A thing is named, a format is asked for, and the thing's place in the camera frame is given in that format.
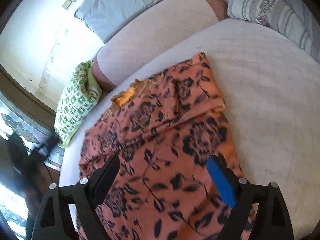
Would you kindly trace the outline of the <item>orange black floral garment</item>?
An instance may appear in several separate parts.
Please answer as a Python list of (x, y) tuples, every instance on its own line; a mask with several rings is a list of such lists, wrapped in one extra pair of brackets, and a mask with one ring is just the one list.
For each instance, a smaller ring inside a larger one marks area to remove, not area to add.
[(112, 155), (120, 170), (96, 209), (111, 239), (216, 239), (231, 212), (207, 171), (216, 155), (237, 176), (225, 101), (204, 53), (147, 80), (86, 131), (81, 177)]

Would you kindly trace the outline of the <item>stained glass wooden door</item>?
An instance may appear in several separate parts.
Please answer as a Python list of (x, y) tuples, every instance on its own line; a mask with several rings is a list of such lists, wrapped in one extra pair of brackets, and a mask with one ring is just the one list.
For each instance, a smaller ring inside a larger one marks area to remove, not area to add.
[(1, 94), (17, 108), (18, 114), (29, 126), (44, 130), (49, 137), (27, 150), (23, 143), (23, 132), (20, 128), (14, 130), (9, 137), (7, 148), (9, 151), (11, 166), (16, 172), (17, 186), (25, 194), (28, 208), (26, 223), (27, 239), (32, 239), (35, 220), (39, 212), (48, 186), (53, 182), (48, 170), (48, 176), (43, 174), (45, 164), (52, 149), (57, 146), (57, 137), (53, 132), (53, 113), (30, 93), (26, 92), (6, 71), (1, 67)]

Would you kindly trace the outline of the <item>green white patterned pillow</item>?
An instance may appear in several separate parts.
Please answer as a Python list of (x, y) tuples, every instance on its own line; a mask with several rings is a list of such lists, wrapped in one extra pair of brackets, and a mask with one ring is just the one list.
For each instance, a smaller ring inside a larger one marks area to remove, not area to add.
[(92, 72), (93, 61), (75, 67), (57, 104), (54, 129), (59, 146), (66, 148), (89, 112), (99, 102), (102, 90)]

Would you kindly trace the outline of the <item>striped grey blanket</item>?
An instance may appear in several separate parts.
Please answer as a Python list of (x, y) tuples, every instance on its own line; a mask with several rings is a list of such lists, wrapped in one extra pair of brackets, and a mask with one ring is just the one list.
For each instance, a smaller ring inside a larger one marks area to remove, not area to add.
[(281, 33), (319, 61), (319, 23), (302, 0), (229, 0), (227, 14)]

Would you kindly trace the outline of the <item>light blue pillow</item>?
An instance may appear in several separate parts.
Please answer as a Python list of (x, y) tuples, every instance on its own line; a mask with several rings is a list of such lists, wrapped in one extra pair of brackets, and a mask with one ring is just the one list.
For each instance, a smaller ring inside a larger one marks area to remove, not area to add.
[(103, 42), (163, 0), (84, 0), (74, 13)]

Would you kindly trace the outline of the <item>pink bolster cushion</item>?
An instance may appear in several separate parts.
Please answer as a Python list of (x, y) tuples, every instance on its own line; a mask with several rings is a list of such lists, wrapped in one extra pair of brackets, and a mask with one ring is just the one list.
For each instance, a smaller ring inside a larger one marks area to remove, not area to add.
[(224, 0), (163, 0), (125, 25), (93, 59), (92, 72), (110, 92), (171, 47), (227, 18)]

